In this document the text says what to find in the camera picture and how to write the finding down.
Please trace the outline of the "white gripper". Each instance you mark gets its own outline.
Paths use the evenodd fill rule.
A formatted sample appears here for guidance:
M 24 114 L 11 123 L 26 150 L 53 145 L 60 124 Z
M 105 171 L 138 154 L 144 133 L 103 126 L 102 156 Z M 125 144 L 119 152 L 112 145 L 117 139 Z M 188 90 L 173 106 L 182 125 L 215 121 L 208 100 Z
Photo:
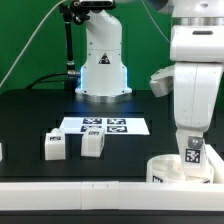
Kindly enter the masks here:
M 210 126 L 222 73 L 224 27 L 172 28 L 170 59 L 174 65 L 174 117 L 178 129 L 202 136 Z M 188 137 L 188 147 L 201 149 L 204 139 Z

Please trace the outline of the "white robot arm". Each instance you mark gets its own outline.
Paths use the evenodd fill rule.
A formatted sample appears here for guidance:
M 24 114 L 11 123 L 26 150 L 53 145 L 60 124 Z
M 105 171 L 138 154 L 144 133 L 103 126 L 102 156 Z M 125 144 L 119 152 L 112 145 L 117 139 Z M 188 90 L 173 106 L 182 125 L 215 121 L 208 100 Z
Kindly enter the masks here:
M 87 60 L 77 92 L 92 98 L 129 91 L 121 62 L 121 25 L 106 10 L 121 0 L 81 0 L 87 19 Z M 174 93 L 176 139 L 181 149 L 205 148 L 219 84 L 224 73 L 224 0 L 147 0 L 172 16 L 173 66 L 152 76 L 157 97 Z

